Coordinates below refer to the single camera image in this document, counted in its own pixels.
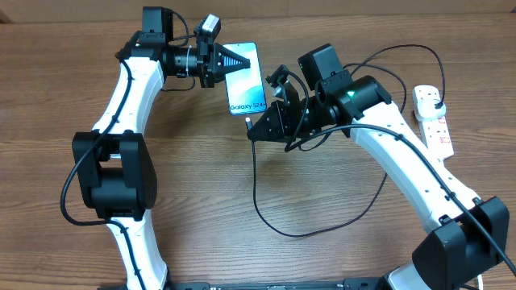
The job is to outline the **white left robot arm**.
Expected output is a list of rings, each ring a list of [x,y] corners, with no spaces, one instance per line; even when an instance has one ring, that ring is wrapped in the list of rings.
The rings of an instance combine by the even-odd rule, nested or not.
[[[174,37],[180,14],[143,8],[142,28],[116,53],[118,83],[93,128],[72,141],[74,166],[60,194],[60,211],[75,226],[105,225],[114,235],[127,272],[124,289],[170,289],[169,268],[152,224],[157,176],[144,140],[156,96],[168,77],[192,78],[212,88],[250,61],[215,39],[221,20],[207,15]]]

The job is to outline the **Samsung Galaxy smartphone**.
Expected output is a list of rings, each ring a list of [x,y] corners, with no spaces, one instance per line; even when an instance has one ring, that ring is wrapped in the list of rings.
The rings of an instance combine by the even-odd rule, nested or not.
[[[225,76],[230,114],[264,112],[267,109],[267,103],[256,44],[254,42],[229,43],[223,46],[250,60],[249,68],[231,72]]]

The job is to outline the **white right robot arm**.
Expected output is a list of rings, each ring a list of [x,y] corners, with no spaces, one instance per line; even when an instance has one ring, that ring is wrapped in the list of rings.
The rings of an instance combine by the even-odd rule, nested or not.
[[[256,122],[252,142],[319,146],[335,131],[369,153],[418,215],[425,239],[409,262],[377,278],[347,279],[346,289],[460,289],[509,263],[510,213],[497,197],[484,200],[457,180],[415,135],[386,89],[357,64],[341,64],[330,44],[298,59],[300,74],[279,67],[267,82],[275,101]]]

